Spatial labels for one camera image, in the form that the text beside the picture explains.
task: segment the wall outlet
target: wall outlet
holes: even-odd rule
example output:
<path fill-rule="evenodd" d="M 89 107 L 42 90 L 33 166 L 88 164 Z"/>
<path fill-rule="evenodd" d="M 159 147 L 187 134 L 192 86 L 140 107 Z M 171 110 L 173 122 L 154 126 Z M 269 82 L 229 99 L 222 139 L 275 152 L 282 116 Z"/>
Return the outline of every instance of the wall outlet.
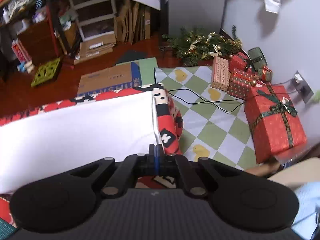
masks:
<path fill-rule="evenodd" d="M 293 76 L 292 85 L 298 91 L 305 104 L 312 98 L 313 91 L 299 71 Z"/>

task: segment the green plastic crate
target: green plastic crate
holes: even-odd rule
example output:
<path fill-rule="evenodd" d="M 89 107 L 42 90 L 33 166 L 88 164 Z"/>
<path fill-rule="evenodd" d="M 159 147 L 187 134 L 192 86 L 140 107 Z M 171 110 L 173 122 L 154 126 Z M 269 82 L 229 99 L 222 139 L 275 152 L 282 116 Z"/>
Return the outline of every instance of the green plastic crate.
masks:
<path fill-rule="evenodd" d="M 44 82 L 52 80 L 53 78 L 56 78 L 58 75 L 59 66 L 60 66 L 60 58 L 57 58 L 55 60 L 47 62 L 44 65 L 41 65 L 35 77 L 33 78 L 31 87 L 35 87 Z"/>

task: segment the polka dot gift box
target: polka dot gift box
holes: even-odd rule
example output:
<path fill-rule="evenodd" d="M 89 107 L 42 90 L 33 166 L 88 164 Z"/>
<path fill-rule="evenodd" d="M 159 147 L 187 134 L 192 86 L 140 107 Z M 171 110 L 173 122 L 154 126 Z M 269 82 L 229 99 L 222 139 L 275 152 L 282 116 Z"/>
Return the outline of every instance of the polka dot gift box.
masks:
<path fill-rule="evenodd" d="M 228 94 L 233 97 L 246 100 L 250 87 L 260 87 L 266 85 L 260 80 L 256 80 L 256 83 L 252 82 L 253 80 L 256 79 L 252 74 L 244 72 L 240 69 L 235 69 L 230 77 Z"/>

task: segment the christmas tree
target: christmas tree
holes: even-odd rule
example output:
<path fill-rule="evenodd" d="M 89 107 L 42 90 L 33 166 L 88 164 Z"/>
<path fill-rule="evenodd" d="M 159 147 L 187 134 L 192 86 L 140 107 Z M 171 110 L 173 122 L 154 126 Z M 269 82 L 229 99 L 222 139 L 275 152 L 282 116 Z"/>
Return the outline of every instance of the christmas tree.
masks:
<path fill-rule="evenodd" d="M 184 66 L 194 66 L 199 60 L 208 60 L 214 56 L 231 58 L 242 47 L 242 42 L 236 37 L 235 26 L 232 28 L 234 40 L 226 39 L 216 33 L 209 33 L 207 36 L 202 33 L 203 30 L 199 28 L 193 28 L 189 32 L 181 28 L 179 37 L 163 35 L 163 38 L 167 39 Z"/>

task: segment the green and white checkered floor mat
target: green and white checkered floor mat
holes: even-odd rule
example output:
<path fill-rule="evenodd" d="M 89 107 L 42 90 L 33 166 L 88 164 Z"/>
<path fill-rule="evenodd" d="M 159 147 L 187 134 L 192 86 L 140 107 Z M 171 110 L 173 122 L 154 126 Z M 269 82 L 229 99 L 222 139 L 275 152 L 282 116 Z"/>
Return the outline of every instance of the green and white checkered floor mat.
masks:
<path fill-rule="evenodd" d="M 211 68 L 207 66 L 157 68 L 156 81 L 163 83 L 167 90 L 188 88 L 209 101 L 236 99 L 210 87 L 211 73 Z M 188 90 L 171 93 L 188 103 L 202 102 Z M 257 165 L 244 105 L 227 114 L 211 103 L 190 105 L 172 98 L 183 118 L 180 149 L 189 160 L 196 161 L 198 157 L 207 156 L 241 170 Z M 242 102 L 238 99 L 216 104 L 231 111 Z"/>

